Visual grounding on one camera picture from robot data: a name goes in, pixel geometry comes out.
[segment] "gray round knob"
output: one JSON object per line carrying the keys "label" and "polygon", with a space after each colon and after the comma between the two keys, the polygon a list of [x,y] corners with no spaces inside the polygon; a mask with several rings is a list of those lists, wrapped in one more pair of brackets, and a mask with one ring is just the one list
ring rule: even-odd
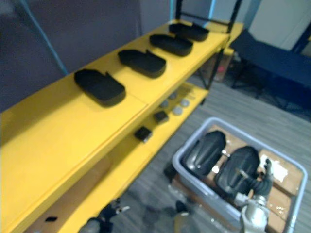
{"label": "gray round knob", "polygon": [[177,93],[176,92],[171,93],[171,95],[169,96],[170,100],[174,100],[176,98],[177,98]]}
{"label": "gray round knob", "polygon": [[169,106],[169,101],[168,100],[164,100],[161,104],[160,107],[161,108],[167,108]]}
{"label": "gray round knob", "polygon": [[183,113],[183,109],[180,106],[176,106],[173,108],[173,114],[179,116]]}
{"label": "gray round knob", "polygon": [[190,104],[190,101],[187,100],[187,99],[182,99],[182,100],[180,101],[180,105],[181,105],[182,107],[188,107],[189,104]]}

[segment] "black metal frame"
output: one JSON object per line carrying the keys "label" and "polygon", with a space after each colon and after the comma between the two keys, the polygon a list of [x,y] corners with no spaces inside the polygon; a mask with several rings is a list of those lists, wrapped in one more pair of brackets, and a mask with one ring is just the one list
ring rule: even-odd
{"label": "black metal frame", "polygon": [[[183,2],[183,0],[177,0],[176,1],[175,19],[180,19],[181,16],[184,15],[184,16],[189,16],[189,17],[196,18],[196,19],[199,19],[199,20],[202,20],[202,21],[219,23],[219,24],[228,26],[226,33],[230,34],[231,30],[232,30],[232,27],[233,27],[233,24],[234,24],[234,22],[235,22],[235,20],[237,18],[237,15],[238,15],[238,12],[239,12],[242,0],[237,0],[236,1],[235,5],[234,5],[234,8],[233,8],[232,15],[230,17],[229,23],[221,22],[221,21],[214,20],[214,19],[208,19],[208,18],[204,18],[204,17],[200,17],[200,16],[196,16],[196,15],[184,12],[184,11],[182,11],[182,2]],[[210,76],[210,78],[208,80],[208,84],[206,84],[203,76],[200,75],[200,77],[202,79],[202,82],[203,82],[203,85],[206,88],[206,90],[209,90],[211,85],[212,85],[212,83],[213,83],[213,80],[214,80],[214,77],[216,75],[219,63],[220,63],[220,61],[221,61],[221,59],[223,57],[223,53],[224,53],[224,48],[222,48],[219,51],[219,53],[218,53],[218,56],[217,56],[217,59],[216,59],[213,71],[212,71],[211,76]]]}

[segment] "blue pole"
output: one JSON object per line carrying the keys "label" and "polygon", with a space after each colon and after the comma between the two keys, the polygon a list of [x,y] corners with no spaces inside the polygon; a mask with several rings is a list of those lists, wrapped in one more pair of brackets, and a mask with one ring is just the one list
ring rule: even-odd
{"label": "blue pole", "polygon": [[213,12],[214,12],[214,8],[215,8],[215,2],[216,0],[212,0],[211,4],[210,4],[210,8],[209,8],[209,13],[208,13],[208,19],[211,19],[213,17]]}
{"label": "blue pole", "polygon": [[43,40],[48,45],[48,47],[49,47],[49,49],[50,49],[54,59],[56,60],[58,66],[62,69],[62,71],[63,71],[63,73],[65,75],[68,75],[67,68],[65,67],[64,63],[62,62],[62,60],[59,58],[59,56],[58,56],[57,52],[55,51],[53,45],[51,44],[50,40],[48,39],[48,36],[44,33],[44,31],[41,28],[40,24],[38,23],[38,21],[36,20],[35,16],[33,15],[32,11],[30,10],[30,7],[29,7],[28,3],[25,0],[21,0],[20,3],[24,7],[24,10],[26,11],[28,16],[30,17],[31,21],[33,22],[35,28],[38,30],[39,34],[42,36]]}

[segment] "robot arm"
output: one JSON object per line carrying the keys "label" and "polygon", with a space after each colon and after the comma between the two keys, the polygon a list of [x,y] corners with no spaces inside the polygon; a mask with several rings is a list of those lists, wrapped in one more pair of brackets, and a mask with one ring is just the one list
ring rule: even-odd
{"label": "robot arm", "polygon": [[269,209],[266,205],[273,185],[272,164],[269,159],[266,160],[265,169],[266,174],[262,181],[249,177],[242,170],[238,171],[254,190],[252,199],[241,193],[238,193],[235,197],[235,203],[238,206],[243,206],[240,218],[242,233],[264,233],[268,224]]}

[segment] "black foam piece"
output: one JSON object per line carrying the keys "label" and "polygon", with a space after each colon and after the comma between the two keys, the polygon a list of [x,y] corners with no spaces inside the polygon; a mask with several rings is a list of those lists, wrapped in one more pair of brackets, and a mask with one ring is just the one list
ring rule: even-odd
{"label": "black foam piece", "polygon": [[125,87],[108,72],[103,75],[94,69],[82,69],[74,73],[74,80],[82,90],[103,105],[115,105],[126,95]]}
{"label": "black foam piece", "polygon": [[202,178],[209,174],[220,159],[225,144],[224,133],[220,131],[207,133],[184,157],[182,164],[195,176]]}
{"label": "black foam piece", "polygon": [[146,53],[138,50],[122,50],[118,56],[124,65],[151,78],[157,78],[165,71],[166,61],[149,50]]}
{"label": "black foam piece", "polygon": [[194,23],[191,26],[182,23],[171,24],[169,26],[169,30],[177,36],[196,41],[204,41],[208,34],[207,29],[202,28],[200,25]]}
{"label": "black foam piece", "polygon": [[250,146],[235,150],[227,162],[220,168],[215,176],[216,185],[230,198],[236,194],[248,194],[251,186],[249,182],[237,171],[245,171],[249,177],[256,178],[260,160],[258,152]]}
{"label": "black foam piece", "polygon": [[160,47],[170,53],[178,56],[187,56],[191,50],[193,43],[181,37],[172,37],[165,34],[155,34],[149,37],[151,44]]}

